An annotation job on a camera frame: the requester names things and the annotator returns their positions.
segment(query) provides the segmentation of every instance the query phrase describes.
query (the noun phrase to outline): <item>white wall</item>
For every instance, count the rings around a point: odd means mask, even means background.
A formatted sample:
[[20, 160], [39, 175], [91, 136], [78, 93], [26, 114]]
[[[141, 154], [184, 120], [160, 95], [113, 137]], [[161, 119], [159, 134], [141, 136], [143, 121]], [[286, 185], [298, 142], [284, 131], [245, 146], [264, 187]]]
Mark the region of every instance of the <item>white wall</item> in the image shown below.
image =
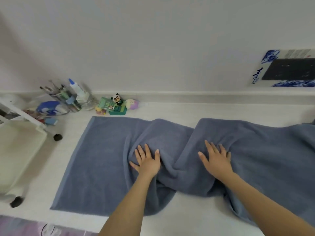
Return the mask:
[[0, 91], [38, 90], [41, 78], [51, 77], [94, 91], [246, 90], [266, 50], [315, 46], [314, 6], [315, 0], [0, 0], [0, 30], [10, 32], [0, 34]]

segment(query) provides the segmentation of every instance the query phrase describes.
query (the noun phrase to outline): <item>white plastic cart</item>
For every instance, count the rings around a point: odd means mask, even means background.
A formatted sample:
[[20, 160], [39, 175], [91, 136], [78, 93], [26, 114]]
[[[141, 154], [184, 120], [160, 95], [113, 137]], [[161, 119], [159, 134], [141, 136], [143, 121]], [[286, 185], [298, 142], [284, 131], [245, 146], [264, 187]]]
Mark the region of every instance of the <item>white plastic cart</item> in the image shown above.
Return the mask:
[[[16, 183], [45, 142], [47, 128], [10, 102], [0, 98], [0, 103], [22, 119], [8, 120], [0, 115], [0, 195], [13, 195], [10, 205], [14, 208], [23, 202], [23, 190]], [[53, 137], [55, 141], [62, 139], [60, 134]]]

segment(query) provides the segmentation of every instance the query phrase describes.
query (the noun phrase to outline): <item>white bottle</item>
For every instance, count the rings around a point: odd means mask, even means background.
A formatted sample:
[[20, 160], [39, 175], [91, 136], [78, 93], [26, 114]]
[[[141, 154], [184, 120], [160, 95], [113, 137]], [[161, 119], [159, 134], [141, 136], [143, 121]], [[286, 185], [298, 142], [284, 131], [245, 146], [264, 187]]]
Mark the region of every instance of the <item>white bottle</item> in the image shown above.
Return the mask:
[[78, 85], [78, 83], [74, 82], [72, 79], [69, 79], [69, 82], [70, 82], [70, 87], [78, 95], [76, 100], [79, 103], [86, 103], [90, 94], [87, 91], [84, 91], [83, 89], [81, 89], [81, 87]]

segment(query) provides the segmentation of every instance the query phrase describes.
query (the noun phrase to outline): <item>finger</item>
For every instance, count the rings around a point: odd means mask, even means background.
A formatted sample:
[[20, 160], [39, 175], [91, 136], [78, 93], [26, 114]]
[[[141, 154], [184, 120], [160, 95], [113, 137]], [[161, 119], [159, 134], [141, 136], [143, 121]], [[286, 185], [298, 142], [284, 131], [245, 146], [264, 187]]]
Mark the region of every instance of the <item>finger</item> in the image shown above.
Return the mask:
[[139, 163], [139, 165], [141, 165], [142, 159], [137, 149], [135, 150], [135, 155], [136, 155], [137, 162]]
[[215, 152], [214, 152], [212, 146], [210, 145], [210, 143], [207, 140], [205, 140], [204, 142], [206, 143], [206, 147], [207, 147], [207, 150], [209, 152], [209, 157], [210, 157], [210, 155], [214, 154]]
[[213, 144], [213, 143], [210, 143], [211, 144], [211, 146], [212, 146], [212, 148], [213, 148], [213, 151], [215, 152], [215, 153], [219, 153], [219, 150], [216, 148], [216, 146]]
[[145, 149], [146, 149], [146, 156], [147, 156], [148, 158], [152, 158], [148, 144], [144, 144], [144, 147], [145, 147]]
[[137, 171], [137, 172], [139, 172], [139, 166], [137, 166], [135, 163], [133, 163], [133, 162], [129, 162], [129, 164]]
[[141, 159], [144, 160], [146, 158], [146, 154], [144, 153], [144, 151], [140, 145], [138, 145], [138, 151], [140, 153]]
[[206, 156], [202, 152], [198, 152], [199, 158], [201, 159], [204, 166], [206, 166], [209, 161], [207, 160]]
[[160, 150], [159, 150], [159, 149], [157, 149], [157, 150], [155, 151], [154, 159], [155, 159], [156, 161], [158, 161], [158, 162], [161, 162], [161, 160], [160, 160]]
[[226, 149], [223, 147], [222, 144], [219, 144], [219, 147], [220, 147], [221, 155], [226, 157]]
[[229, 160], [229, 162], [231, 162], [231, 157], [232, 157], [231, 152], [228, 152], [226, 158]]

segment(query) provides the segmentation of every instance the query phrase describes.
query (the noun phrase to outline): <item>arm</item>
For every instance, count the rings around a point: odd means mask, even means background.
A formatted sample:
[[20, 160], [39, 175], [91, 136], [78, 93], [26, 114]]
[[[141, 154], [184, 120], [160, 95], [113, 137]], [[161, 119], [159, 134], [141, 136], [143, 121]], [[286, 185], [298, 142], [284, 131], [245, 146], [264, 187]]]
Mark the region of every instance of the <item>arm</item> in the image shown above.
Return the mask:
[[161, 166], [159, 150], [155, 152], [155, 159], [152, 158], [147, 144], [145, 144], [145, 150], [146, 153], [144, 153], [141, 146], [138, 146], [138, 150], [135, 150], [139, 166], [132, 162], [129, 163], [139, 172], [138, 178], [108, 218], [99, 232], [99, 236], [140, 235], [148, 188], [152, 178], [158, 173]]
[[315, 228], [233, 173], [231, 153], [227, 154], [221, 144], [220, 153], [213, 143], [205, 143], [209, 160], [201, 152], [198, 154], [207, 171], [233, 191], [266, 236], [315, 235]]

